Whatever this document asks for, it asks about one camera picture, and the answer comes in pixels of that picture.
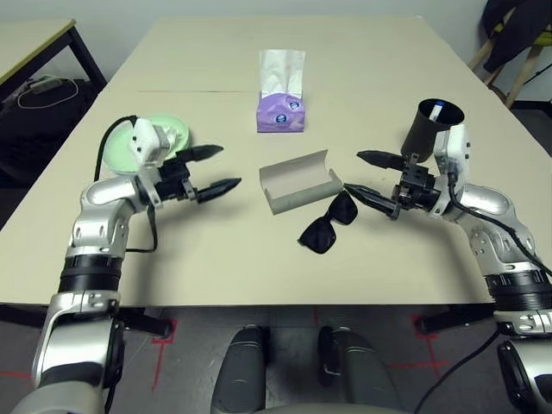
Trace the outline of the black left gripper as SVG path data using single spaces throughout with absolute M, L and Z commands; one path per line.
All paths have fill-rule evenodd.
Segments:
M 187 162 L 207 160 L 222 151 L 223 147 L 218 145 L 200 145 L 179 151 L 179 156 L 166 160 L 158 169 L 160 181 L 154 185 L 160 199 L 163 202 L 188 199 L 206 203 L 237 187 L 242 181 L 241 178 L 222 179 L 197 192 L 190 181 Z

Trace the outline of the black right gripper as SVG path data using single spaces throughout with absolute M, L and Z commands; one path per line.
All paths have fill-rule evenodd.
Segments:
M 441 195 L 441 191 L 435 189 L 436 177 L 429 173 L 427 167 L 417 163 L 417 154 L 408 160 L 378 150 L 360 151 L 356 156 L 372 166 L 391 168 L 402 173 L 399 182 L 393 187 L 392 199 L 364 185 L 345 183 L 344 189 L 362 204 L 384 213 L 391 220 L 396 220 L 401 210 L 430 211 L 436 205 Z

